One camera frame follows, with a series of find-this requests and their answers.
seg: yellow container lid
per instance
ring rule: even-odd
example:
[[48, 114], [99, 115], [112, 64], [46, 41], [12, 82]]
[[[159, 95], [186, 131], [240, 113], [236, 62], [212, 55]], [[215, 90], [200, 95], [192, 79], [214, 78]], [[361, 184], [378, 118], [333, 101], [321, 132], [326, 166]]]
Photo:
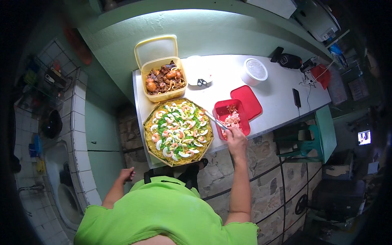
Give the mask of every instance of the yellow container lid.
[[178, 57], [177, 36], [160, 36], [144, 40], [136, 44], [134, 51], [139, 69], [151, 60], [170, 56]]

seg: faucet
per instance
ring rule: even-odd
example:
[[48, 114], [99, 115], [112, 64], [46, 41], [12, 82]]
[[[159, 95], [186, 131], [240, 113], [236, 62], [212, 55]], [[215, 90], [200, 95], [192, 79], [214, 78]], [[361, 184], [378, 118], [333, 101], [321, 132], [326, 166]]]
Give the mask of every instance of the faucet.
[[[18, 189], [18, 196], [20, 195], [20, 193], [22, 191], [43, 191], [44, 188], [45, 188], [44, 185], [32, 185], [30, 187], [21, 187]], [[24, 208], [24, 210], [28, 216], [32, 217], [32, 214], [29, 211], [27, 211], [25, 208]]]

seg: person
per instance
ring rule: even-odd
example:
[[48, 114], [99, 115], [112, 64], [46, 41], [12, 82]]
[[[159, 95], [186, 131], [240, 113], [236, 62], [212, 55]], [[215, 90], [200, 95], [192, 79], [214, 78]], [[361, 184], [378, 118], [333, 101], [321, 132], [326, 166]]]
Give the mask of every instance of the person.
[[[123, 184], [135, 175], [132, 167], [121, 170], [102, 206], [86, 208], [74, 244], [257, 244], [258, 226], [250, 221], [247, 138], [239, 128], [229, 128], [226, 133], [234, 159], [234, 177], [225, 224], [200, 199], [195, 187], [189, 189], [186, 182], [172, 177], [151, 177], [150, 183], [140, 180], [124, 195]], [[204, 167], [194, 166], [185, 171], [185, 176], [192, 178], [191, 173], [197, 175], [199, 168]]]

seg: lime green shirt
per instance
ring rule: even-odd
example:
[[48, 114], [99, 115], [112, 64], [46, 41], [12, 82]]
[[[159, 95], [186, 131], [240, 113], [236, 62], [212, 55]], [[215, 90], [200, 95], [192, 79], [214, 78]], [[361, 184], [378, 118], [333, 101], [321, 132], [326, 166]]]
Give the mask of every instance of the lime green shirt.
[[189, 190], [183, 182], [167, 176], [151, 181], [146, 185], [143, 180], [136, 182], [113, 209], [88, 206], [75, 245], [128, 245], [159, 234], [177, 245], [257, 244], [256, 224], [232, 222], [223, 226], [195, 188]]

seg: white tabletop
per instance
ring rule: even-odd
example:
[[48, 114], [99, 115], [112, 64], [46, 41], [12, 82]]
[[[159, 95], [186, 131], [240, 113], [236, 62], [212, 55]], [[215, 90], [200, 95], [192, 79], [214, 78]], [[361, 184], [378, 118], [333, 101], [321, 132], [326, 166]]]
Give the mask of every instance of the white tabletop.
[[[216, 102], [231, 99], [230, 92], [233, 89], [246, 85], [240, 77], [240, 71], [247, 58], [256, 58], [267, 68], [267, 80], [257, 86], [250, 86], [263, 108], [263, 113], [249, 122], [250, 134], [248, 139], [282, 127], [331, 102], [328, 91], [324, 90], [320, 83], [316, 83], [316, 88], [312, 87], [310, 89], [309, 86], [300, 84], [304, 75], [299, 69], [281, 67], [278, 63], [271, 63], [270, 58], [250, 55], [211, 55], [202, 58], [211, 69], [212, 82], [209, 83], [208, 88], [189, 85], [184, 97], [210, 112], [212, 112]], [[145, 145], [143, 122], [156, 103], [147, 99], [143, 92], [143, 86], [140, 70], [134, 71], [133, 87], [136, 111]], [[299, 114], [298, 108], [294, 104], [293, 88], [299, 91], [301, 98]], [[212, 128], [215, 138], [207, 152], [214, 152], [227, 147], [226, 141], [219, 139], [215, 125], [212, 125]], [[164, 165], [159, 159], [151, 156], [146, 147], [145, 152], [150, 168]]]

